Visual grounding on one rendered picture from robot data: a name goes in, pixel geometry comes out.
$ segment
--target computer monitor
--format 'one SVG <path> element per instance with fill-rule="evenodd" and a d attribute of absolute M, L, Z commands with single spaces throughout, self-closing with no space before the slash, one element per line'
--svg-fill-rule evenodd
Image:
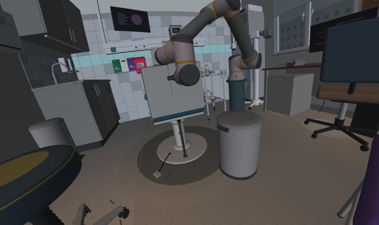
<path fill-rule="evenodd" d="M 327 28 L 320 81 L 379 82 L 379 18 Z"/>
<path fill-rule="evenodd" d="M 373 19 L 378 16 L 378 7 L 366 9 L 357 13 L 333 19 L 321 24 L 315 24 L 310 27 L 309 36 L 309 52 L 322 51 L 324 48 L 325 30 L 329 27 L 334 27 L 342 24 Z"/>
<path fill-rule="evenodd" d="M 111 6 L 114 30 L 150 33 L 149 16 L 146 11 Z"/>

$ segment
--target brown chair seat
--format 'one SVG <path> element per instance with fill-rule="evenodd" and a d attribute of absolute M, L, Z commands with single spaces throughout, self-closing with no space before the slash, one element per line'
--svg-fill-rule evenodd
<path fill-rule="evenodd" d="M 341 102 L 379 104 L 379 88 L 356 86 L 352 95 L 347 93 L 348 90 L 349 86 L 321 85 L 317 90 L 316 97 Z"/>

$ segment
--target dark tile backsplash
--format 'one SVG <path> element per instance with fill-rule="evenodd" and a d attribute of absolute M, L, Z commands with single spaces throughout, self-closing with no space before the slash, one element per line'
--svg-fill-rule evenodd
<path fill-rule="evenodd" d="M 58 60 L 25 53 L 20 54 L 19 57 L 32 88 L 40 88 L 55 84 L 51 66 L 57 63 Z M 60 66 L 54 67 L 54 74 L 58 83 L 78 80 L 76 73 L 62 73 Z"/>

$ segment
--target trash can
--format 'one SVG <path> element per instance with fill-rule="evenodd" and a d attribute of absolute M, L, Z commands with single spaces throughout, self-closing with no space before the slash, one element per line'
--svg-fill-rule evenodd
<path fill-rule="evenodd" d="M 63 118 L 58 117 L 36 123 L 29 127 L 29 131 L 40 148 L 52 145 L 72 145 L 76 148 Z"/>
<path fill-rule="evenodd" d="M 253 112 L 229 111 L 216 121 L 221 171 L 236 180 L 252 178 L 258 168 L 262 117 Z"/>

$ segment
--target purple circle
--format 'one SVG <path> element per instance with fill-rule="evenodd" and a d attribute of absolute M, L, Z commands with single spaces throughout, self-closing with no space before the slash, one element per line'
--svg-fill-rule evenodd
<path fill-rule="evenodd" d="M 142 19 L 138 14 L 133 14 L 132 15 L 132 22 L 135 25 L 140 25 L 140 24 L 142 24 Z"/>

